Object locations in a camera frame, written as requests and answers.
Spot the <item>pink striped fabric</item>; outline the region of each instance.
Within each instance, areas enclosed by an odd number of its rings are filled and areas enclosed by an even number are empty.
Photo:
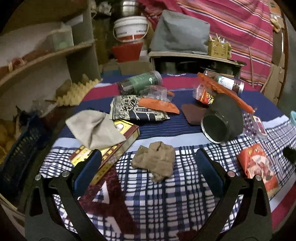
[[[145,14],[155,28],[162,10],[169,9],[204,20],[210,34],[216,33],[232,46],[232,59],[245,62],[241,78],[251,83],[251,61],[255,89],[260,90],[269,74],[273,33],[270,11],[259,0],[138,0],[146,6]]]

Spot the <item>yellow basket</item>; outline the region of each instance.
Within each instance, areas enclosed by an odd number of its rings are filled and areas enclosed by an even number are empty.
[[[208,55],[216,58],[227,59],[228,43],[209,41]]]

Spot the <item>teal object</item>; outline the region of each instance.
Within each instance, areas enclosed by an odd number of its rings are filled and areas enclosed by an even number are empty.
[[[291,111],[291,113],[290,113],[290,120],[291,120],[292,124],[294,126],[296,126],[296,112],[295,111]]]

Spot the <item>blue plastic crate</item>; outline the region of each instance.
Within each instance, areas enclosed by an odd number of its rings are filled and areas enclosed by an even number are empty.
[[[35,157],[37,150],[44,147],[49,136],[41,119],[37,115],[33,116],[27,124],[26,131],[14,143],[2,164],[0,192],[17,194],[28,164]]]

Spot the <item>red bucket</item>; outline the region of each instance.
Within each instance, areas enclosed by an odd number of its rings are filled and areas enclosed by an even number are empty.
[[[112,52],[118,59],[119,63],[127,61],[135,61],[140,57],[143,43],[128,43],[119,46],[114,46]]]

